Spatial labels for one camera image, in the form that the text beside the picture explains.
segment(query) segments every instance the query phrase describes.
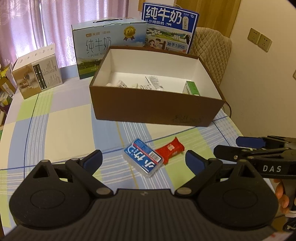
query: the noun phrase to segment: wall socket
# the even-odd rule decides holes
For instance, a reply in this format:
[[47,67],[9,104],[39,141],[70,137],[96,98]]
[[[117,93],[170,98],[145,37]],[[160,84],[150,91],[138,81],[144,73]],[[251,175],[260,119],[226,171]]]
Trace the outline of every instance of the wall socket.
[[259,41],[258,41],[258,47],[262,48],[265,52],[268,52],[270,46],[271,46],[272,41],[261,34]]
[[251,28],[249,35],[248,35],[248,40],[250,40],[252,43],[257,44],[259,41],[261,33],[259,33],[257,30]]

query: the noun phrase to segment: beige quilted chair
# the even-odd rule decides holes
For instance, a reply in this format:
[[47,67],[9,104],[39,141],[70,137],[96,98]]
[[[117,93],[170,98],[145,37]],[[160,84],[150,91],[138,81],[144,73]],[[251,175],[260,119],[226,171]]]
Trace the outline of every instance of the beige quilted chair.
[[210,71],[218,86],[224,75],[229,55],[231,40],[219,31],[197,27],[189,54],[198,56]]

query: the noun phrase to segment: black object with white logo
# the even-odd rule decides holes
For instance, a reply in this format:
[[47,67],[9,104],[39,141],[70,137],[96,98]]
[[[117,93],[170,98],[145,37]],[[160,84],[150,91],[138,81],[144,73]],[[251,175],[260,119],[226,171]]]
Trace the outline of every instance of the black object with white logo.
[[294,203],[296,196],[296,138],[238,137],[236,144],[240,147],[218,145],[214,148],[214,155],[228,161],[246,159],[263,178],[281,179],[285,194],[290,200],[288,207],[291,210],[286,214],[288,222],[284,225],[283,230],[296,230],[296,205]]
[[65,164],[43,160],[10,199],[17,227],[4,241],[262,241],[274,233],[277,199],[248,161],[225,166],[190,153],[204,168],[174,195],[170,189],[113,194],[92,176],[102,164],[98,150]]

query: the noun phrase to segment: red snack package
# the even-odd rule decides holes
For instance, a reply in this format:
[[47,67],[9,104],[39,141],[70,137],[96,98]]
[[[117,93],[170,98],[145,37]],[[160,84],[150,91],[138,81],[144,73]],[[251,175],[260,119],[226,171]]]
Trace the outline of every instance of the red snack package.
[[166,165],[171,157],[177,155],[178,153],[184,150],[185,147],[179,142],[177,137],[175,137],[172,142],[166,144],[161,148],[158,148],[155,151],[163,157],[163,163]]

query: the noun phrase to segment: pink curtain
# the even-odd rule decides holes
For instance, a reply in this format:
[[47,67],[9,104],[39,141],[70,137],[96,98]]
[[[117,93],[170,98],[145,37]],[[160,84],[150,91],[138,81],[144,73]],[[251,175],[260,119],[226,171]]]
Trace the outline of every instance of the pink curtain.
[[128,0],[0,0],[0,63],[55,43],[60,67],[76,64],[71,24],[127,13]]

